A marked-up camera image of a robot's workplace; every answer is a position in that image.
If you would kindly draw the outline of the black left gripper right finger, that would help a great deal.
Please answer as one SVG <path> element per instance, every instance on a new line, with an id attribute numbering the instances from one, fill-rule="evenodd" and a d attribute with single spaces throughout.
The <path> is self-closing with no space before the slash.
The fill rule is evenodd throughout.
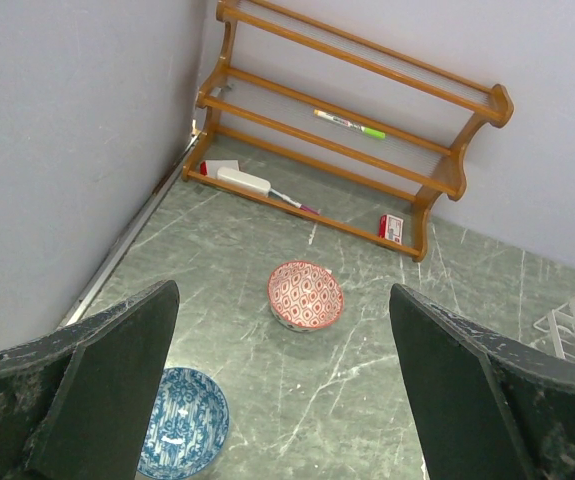
<path id="1" fill-rule="evenodd" d="M 575 364 L 395 284 L 389 312 L 432 479 L 575 479 Z"/>

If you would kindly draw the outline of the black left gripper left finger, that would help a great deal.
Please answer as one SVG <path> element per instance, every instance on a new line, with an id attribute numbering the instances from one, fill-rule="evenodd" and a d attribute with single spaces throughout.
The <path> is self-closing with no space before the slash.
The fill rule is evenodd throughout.
<path id="1" fill-rule="evenodd" d="M 0 351 L 0 479 L 132 479 L 180 304 L 158 282 Z"/>

